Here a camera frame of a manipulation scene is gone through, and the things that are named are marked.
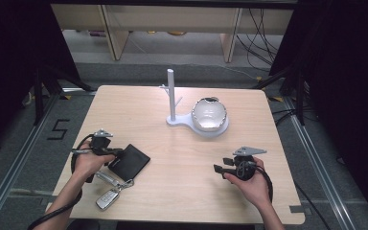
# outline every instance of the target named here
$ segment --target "floor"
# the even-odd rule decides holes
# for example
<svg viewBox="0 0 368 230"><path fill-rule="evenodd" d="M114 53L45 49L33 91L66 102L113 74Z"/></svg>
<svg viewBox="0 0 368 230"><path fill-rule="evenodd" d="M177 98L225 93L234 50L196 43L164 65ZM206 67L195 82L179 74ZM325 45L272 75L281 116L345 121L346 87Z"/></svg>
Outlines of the floor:
<svg viewBox="0 0 368 230"><path fill-rule="evenodd" d="M269 64L267 64L267 61L263 61L257 57L249 55L242 46L242 42L245 43L246 46L249 46L249 38L253 39L253 35L247 37L246 34L240 34L240 39L237 39L236 41L233 59L230 63L226 63L223 59L223 53L220 48L220 39L218 34L187 33L177 36L165 32L132 32L129 35L122 58L118 61L112 60L106 39L104 37L91 36L89 32L86 31L63 31L63 34L76 63L106 63L114 65L178 64L184 66L214 66L225 70L229 69L231 71L240 71L239 68L245 67L264 69L267 71L270 67ZM279 47L282 42L282 37L280 35L268 35L266 38L275 48ZM266 44L260 37L256 37L255 42L263 49L254 47L254 51L270 62L270 55L267 51L265 51ZM275 53L276 49L271 46L269 47L271 52ZM277 110L288 109L288 106L292 106L292 103L285 101L283 103L273 103L273 105L271 105L272 110L274 110L274 107ZM21 122L13 124L11 130L14 131L7 133L6 138L8 140L12 140L12 145L16 146L18 149L19 143L18 141L16 142L16 140L25 140L27 138L27 133L19 130L32 129L31 123L27 121L32 120L33 115L34 114L31 115L27 111L20 113L18 116L19 121ZM335 160L337 152L334 152L332 144L330 144L330 140L328 140L326 136L325 130L323 130L316 122L307 122L303 129L306 129L310 134L312 134L312 136L309 138L311 138L310 141L315 144L315 148L311 149L311 146L304 146L300 148L300 151L297 151L293 150L295 142L289 143L288 140L293 139L294 141L300 142L299 140L301 138L301 133L303 133L304 136L304 132L296 132L294 128L298 129L300 127L295 119L293 120L293 118L284 120L283 124L278 126L282 144L284 145L285 152L287 152L287 159L289 161L293 177L299 182L301 187L306 188L306 192L309 194L310 199L299 193L301 202L305 207L307 220L302 226L288 226L287 229L325 229L323 222L319 216L315 214L315 210L310 205L310 201L317 206L322 213L322 216L330 224L331 229L368 229L367 203L365 200L363 200L360 191L355 186L355 182L353 181L352 177L350 177L349 173L344 170L343 166L341 166ZM318 166L315 164L315 154L317 151L320 152L320 154L321 152L329 153L329 155L323 156L322 158L323 162L326 162L325 166ZM1 165L2 169L9 168L14 160L16 160L15 154L12 157L12 160L8 161L8 159L0 159L0 161L5 162L5 164ZM304 168L314 168L314 171L321 171L325 169L325 174L331 177L334 182L334 190L333 188L324 188L325 185L323 184L323 181L318 179L315 173L310 175L301 173L303 172ZM22 172L23 180L28 179L29 177L31 180L35 179L35 172L28 171L28 169L29 168L26 165L25 170ZM0 182L3 178L5 178L5 176L7 176L6 170L0 171ZM332 195L334 191L337 192L336 197L342 199L342 202L345 205L344 207L349 209L348 213L354 219L353 222L356 227L349 227L349 223L347 225L348 227L343 226L344 220L338 219L340 218L340 215L336 212L338 207L329 205L330 201L327 199L327 197L329 194ZM41 198L40 196L28 196L28 198L16 199L17 197L24 197L21 194L22 191L16 192L18 192L18 196L14 194L9 198L9 200L3 206L2 213L7 214L12 210L18 210L19 206L28 205L32 205L32 207L35 205L36 211L33 212L38 213L41 212L40 206L44 205L45 202L48 202L50 199L50 189L47 189L46 193L48 194L46 196L42 195L44 191L36 191L37 194L46 198ZM6 215L4 218L0 217L0 224L3 224L3 222L6 220L8 222L17 223L17 221L14 220L14 217L18 216L13 216L13 219L8 215ZM22 219L22 221L31 222L32 219ZM20 223L19 225L13 224L9 228L20 229L16 226L22 225ZM103 223L103 229L111 229L112 227L114 227L112 223Z"/></svg>

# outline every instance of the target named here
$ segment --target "hand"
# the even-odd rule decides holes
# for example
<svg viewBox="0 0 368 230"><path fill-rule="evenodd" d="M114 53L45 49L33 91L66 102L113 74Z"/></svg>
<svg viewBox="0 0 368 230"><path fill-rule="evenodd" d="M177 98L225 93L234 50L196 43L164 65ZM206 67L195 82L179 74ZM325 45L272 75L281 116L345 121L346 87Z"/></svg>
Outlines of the hand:
<svg viewBox="0 0 368 230"><path fill-rule="evenodd" d="M84 142L80 147L81 150L89 149L90 142ZM76 168L74 173L80 174L86 178L88 178L91 174L96 173L103 164L113 161L115 156L110 155L96 155L92 152L80 154L77 157Z"/></svg>
<svg viewBox="0 0 368 230"><path fill-rule="evenodd" d="M256 165L265 168L264 163L261 159L254 157ZM230 173L225 173L223 176L241 190L244 197L249 200L258 209L262 208L264 205L270 203L270 198L268 196L267 182L263 175L255 171L255 174L249 180L243 181L238 179L236 176Z"/></svg>

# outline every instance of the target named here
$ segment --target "white stand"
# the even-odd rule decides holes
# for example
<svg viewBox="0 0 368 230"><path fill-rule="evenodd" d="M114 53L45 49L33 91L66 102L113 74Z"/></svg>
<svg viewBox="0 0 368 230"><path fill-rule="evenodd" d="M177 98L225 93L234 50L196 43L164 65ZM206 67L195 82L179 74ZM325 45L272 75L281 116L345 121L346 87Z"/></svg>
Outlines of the white stand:
<svg viewBox="0 0 368 230"><path fill-rule="evenodd" d="M189 127L190 129L192 129L195 133L203 136L203 137L218 137L220 136L227 128L229 125L229 118L226 117L225 122L223 123L222 127L217 130L217 131L202 131L199 130L193 122L193 118L192 118L192 113L188 113L186 115L176 115L175 114L175 107L177 106L177 104L179 103L179 101L176 103L175 102L175 95L174 95L174 71L172 69L168 69L167 70L167 76L168 76L168 83L169 86L160 86L161 88L164 88L167 92L167 94L169 95L170 98L170 116L167 117L166 122L167 124L169 124L169 126L171 127L178 127L178 126L185 126L185 127Z"/></svg>

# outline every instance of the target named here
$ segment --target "white rod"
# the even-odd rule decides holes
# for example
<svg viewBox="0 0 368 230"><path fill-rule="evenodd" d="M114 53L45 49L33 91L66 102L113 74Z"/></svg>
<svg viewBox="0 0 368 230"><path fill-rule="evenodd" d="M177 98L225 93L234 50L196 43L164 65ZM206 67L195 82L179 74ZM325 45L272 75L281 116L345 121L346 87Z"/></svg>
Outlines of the white rod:
<svg viewBox="0 0 368 230"><path fill-rule="evenodd" d="M174 98L174 70L167 70L167 80L169 84L170 97L170 119L175 121L175 98Z"/></svg>

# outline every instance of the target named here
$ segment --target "gray floor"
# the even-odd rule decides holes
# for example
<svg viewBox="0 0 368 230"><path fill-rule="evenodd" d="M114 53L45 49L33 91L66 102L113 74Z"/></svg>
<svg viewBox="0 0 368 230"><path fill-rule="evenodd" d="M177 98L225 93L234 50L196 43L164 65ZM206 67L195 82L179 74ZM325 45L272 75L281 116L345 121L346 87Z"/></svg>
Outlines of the gray floor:
<svg viewBox="0 0 368 230"><path fill-rule="evenodd" d="M129 35L122 59L119 61L111 59L106 39L103 37L92 37L89 36L88 32L75 31L64 31L63 34L81 77L94 85L112 81L112 76L106 80L101 77L96 78L98 76L96 76L95 68L98 67L95 66L100 65L102 71L109 68L108 75L113 73L110 69L115 68L116 65L127 69L126 78L130 78L130 75L132 75L132 84L137 81L133 75L140 74L133 73L134 71L129 68L129 65L143 64L144 67L141 67L143 71L147 68L162 70L166 66L191 67L193 76L189 78L195 79L202 78L202 70L208 70L210 71L208 75L217 73L218 83L235 85L234 87L248 87L249 84L257 82L257 77L266 78L267 72L254 70L250 63L258 68L269 68L268 65L255 57L248 58L246 51L238 41L232 62L225 63L218 34L187 33L182 36L173 36L162 32L156 34L133 32ZM240 37L245 43L249 44L244 34L241 34ZM268 36L267 38L274 46L279 46L282 39L281 36ZM259 49L256 49L256 51L268 58L265 52ZM232 79L223 79L221 72L224 71L227 71ZM160 75L164 78L165 72L161 72ZM237 80L240 81L239 85L233 82L228 83L228 81ZM208 82L199 85L205 86L208 85ZM268 97L277 97L279 96L278 88L280 85L281 81L279 80L269 85L264 91ZM59 100L56 103L34 146L34 149L38 152L33 152L29 156L21 174L13 185L10 196L2 207L0 229L24 229L28 223L44 212L46 203L51 199L49 194L53 191L63 168L63 164L58 162L65 162L68 156L68 152L54 152L52 145L65 150L72 146L85 116L84 112L89 108L92 99L93 96L73 96L70 100ZM286 108L282 102L270 101L269 105L273 112ZM282 115L274 115L273 119L277 120ZM341 195L356 229L368 229L368 205L366 200L346 168L335 160L337 152L332 145L332 141L328 139L326 131L319 122L315 121L315 114L307 111L305 116L307 117L306 129L310 134L310 138L314 142L336 190ZM70 119L70 122L66 124L68 130L64 139L57 142L47 141L47 138L57 135L57 133L51 131L56 120L64 118ZM31 104L19 112L11 126L8 127L8 131L1 137L1 141L5 145L2 145L0 149L0 184L16 154L22 148L28 132L32 129L33 120L34 106ZM278 130L294 180L305 191L331 229L343 229L335 217L330 201L318 181L312 163L301 144L291 119L287 118L280 123ZM301 193L299 196L306 211L306 222L299 226L287 226L287 229L325 229L323 222L314 212L308 200ZM102 229L114 229L115 226L116 222L102 221Z"/></svg>

